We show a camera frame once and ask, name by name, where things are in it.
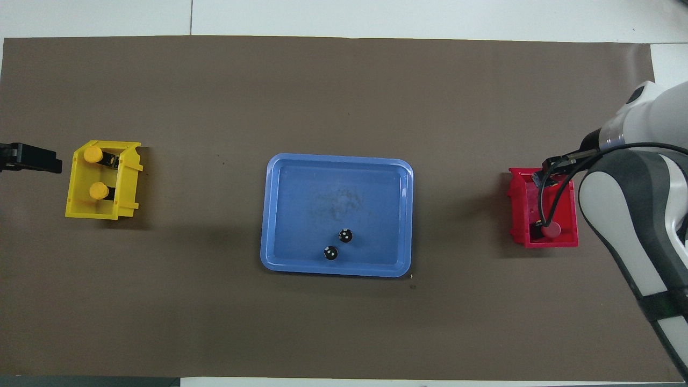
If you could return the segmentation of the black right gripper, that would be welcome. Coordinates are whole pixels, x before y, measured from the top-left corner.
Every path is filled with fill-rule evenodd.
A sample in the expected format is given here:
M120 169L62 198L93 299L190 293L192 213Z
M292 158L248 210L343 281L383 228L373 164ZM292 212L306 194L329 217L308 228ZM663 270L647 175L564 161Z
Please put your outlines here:
M571 153L548 157L544 160L541 171L543 173L570 173L577 167L577 160L581 157L581 164L594 164L600 158L600 131L587 134L580 142L580 151L587 154L584 156L582 153Z

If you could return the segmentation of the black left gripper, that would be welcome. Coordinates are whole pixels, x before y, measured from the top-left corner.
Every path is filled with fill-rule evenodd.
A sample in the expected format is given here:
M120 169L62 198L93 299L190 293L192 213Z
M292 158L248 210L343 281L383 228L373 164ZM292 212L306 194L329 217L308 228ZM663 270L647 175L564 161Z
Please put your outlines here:
M25 143L1 143L1 171L34 170L32 161L32 146ZM35 168L54 174L62 173L62 161L55 151L42 149L36 152Z

